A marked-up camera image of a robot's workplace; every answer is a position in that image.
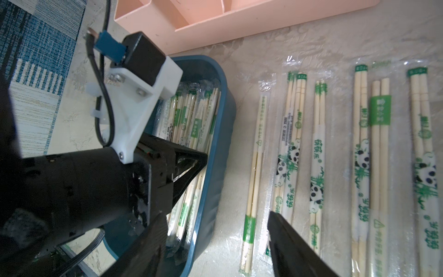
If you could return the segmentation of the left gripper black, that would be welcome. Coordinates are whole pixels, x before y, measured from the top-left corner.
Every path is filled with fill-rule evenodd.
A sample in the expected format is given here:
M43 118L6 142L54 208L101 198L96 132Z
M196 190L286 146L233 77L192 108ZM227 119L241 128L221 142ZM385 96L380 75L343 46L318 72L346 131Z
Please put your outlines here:
M21 158L1 137L1 262L27 263L129 212L168 213L207 164L205 153L143 134L134 160L110 147Z

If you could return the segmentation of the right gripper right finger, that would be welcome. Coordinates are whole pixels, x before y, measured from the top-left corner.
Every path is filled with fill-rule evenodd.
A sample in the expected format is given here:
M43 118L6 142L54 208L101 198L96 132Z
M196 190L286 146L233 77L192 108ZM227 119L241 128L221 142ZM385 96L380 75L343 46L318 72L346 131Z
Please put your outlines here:
M273 211L267 229L276 277L335 277L337 274L310 248L295 229Z

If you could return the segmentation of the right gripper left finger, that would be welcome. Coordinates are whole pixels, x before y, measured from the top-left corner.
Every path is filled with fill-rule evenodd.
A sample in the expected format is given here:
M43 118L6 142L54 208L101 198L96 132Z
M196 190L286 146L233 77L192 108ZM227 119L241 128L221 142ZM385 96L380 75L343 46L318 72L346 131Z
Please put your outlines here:
M167 220L160 212L104 277L159 277L166 253Z

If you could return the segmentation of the chopsticks pair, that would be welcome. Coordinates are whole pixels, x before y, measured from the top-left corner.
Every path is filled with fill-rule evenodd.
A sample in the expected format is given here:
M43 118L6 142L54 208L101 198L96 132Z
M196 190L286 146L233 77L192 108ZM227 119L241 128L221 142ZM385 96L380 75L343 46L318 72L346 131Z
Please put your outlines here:
M440 273L440 213L436 156L428 91L428 69L407 71L410 81L411 124L414 147L414 193L417 202L419 275Z
M321 236L323 235L322 212L325 189L326 153L326 93L327 84L317 80L314 88L313 136L311 143L311 172L309 193L309 245L321 255Z
M303 125L302 95L306 92L307 78L305 72L291 71L287 74L287 95L273 177L271 211L282 215L288 223L292 222L294 213Z
M249 180L248 200L243 226L242 255L240 271L249 276L253 259L253 249L256 233L258 195L260 190L261 167L263 162L263 152L266 133L266 119L268 112L269 95L260 95L257 112L256 130L253 144L253 157L251 162L251 172Z
M366 276L369 231L370 153L368 139L368 66L357 64L353 93L352 273Z

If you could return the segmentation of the chopsticks green label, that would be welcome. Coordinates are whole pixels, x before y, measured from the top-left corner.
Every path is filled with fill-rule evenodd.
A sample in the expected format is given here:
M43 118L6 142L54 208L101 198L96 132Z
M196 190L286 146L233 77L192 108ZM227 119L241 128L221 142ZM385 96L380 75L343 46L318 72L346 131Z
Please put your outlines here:
M370 99L371 188L370 275L388 275L388 158L391 123L390 79L372 83Z

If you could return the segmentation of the teal plastic storage box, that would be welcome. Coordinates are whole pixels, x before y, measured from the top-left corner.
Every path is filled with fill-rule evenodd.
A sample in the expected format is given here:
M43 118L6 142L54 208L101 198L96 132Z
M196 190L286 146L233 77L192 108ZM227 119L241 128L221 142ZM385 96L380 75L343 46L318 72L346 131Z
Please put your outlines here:
M204 79L216 79L221 85L220 107L215 120L214 136L208 158L208 168L204 181L203 192L198 208L195 229L192 233L192 241L185 263L175 265L173 258L167 258L163 264L166 268L162 271L166 277L187 277L197 258L206 250L214 234L216 215L223 189L224 174L227 167L231 136L233 133L236 116L236 104L232 93L227 86L227 80L223 69L212 58L205 55L191 55L174 57L172 60L183 70L183 81L202 81ZM109 169L105 177L109 177L106 182L117 192L117 196L123 199L126 196L127 181L130 181L129 174L118 176L117 169ZM104 244L113 258L118 260L123 253L137 239L138 235L129 235L131 229L129 213L121 214L107 224L105 224Z

